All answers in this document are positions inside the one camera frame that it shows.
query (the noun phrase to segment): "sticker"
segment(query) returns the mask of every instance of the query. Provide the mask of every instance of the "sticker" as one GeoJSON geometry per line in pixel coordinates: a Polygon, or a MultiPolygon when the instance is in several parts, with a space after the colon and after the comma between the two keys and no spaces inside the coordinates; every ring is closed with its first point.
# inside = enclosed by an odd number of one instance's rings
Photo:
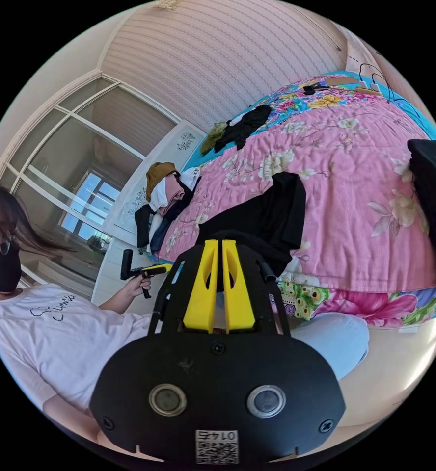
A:
{"type": "Polygon", "coordinates": [[[406,327],[400,327],[398,329],[398,332],[400,334],[415,334],[418,331],[418,326],[417,325],[409,325],[406,327]]]}
{"type": "Polygon", "coordinates": [[[236,465],[239,463],[237,430],[196,430],[198,465],[236,465]]]}

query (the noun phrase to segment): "person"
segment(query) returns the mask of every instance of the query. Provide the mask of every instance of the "person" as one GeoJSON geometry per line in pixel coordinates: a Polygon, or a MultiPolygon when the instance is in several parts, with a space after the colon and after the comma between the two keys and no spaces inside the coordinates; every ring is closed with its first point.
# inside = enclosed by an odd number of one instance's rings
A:
{"type": "MultiPolygon", "coordinates": [[[[95,306],[54,284],[18,288],[21,250],[45,255],[72,251],[36,232],[22,204],[0,185],[0,357],[46,415],[55,411],[85,422],[106,362],[122,346],[147,335],[150,316],[126,311],[143,289],[150,289],[150,280],[132,278],[95,306]]],[[[88,426],[97,427],[93,419],[88,426]]]]}

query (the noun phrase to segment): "black face mask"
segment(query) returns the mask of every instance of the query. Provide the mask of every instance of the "black face mask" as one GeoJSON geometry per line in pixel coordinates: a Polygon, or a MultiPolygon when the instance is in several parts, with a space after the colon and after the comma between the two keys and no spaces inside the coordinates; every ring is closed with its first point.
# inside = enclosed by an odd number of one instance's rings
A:
{"type": "Polygon", "coordinates": [[[17,289],[22,277],[20,250],[14,244],[10,245],[4,255],[0,251],[0,293],[12,293],[17,289]]]}

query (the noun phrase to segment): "long dark hair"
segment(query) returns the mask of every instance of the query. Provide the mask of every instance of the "long dark hair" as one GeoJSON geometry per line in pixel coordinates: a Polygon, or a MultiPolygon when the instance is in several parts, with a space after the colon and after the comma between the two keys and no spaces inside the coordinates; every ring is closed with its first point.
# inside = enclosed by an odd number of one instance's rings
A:
{"type": "Polygon", "coordinates": [[[75,252],[70,247],[57,244],[39,234],[30,224],[23,202],[0,184],[0,231],[8,224],[15,236],[15,243],[25,252],[50,255],[63,250],[75,252]]]}

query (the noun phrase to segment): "qr code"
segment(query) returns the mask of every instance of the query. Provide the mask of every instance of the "qr code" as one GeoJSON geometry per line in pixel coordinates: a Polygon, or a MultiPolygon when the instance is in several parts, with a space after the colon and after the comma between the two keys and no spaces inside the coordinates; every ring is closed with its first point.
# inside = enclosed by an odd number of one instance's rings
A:
{"type": "Polygon", "coordinates": [[[237,432],[197,430],[196,451],[199,465],[235,465],[239,463],[237,432]]]}

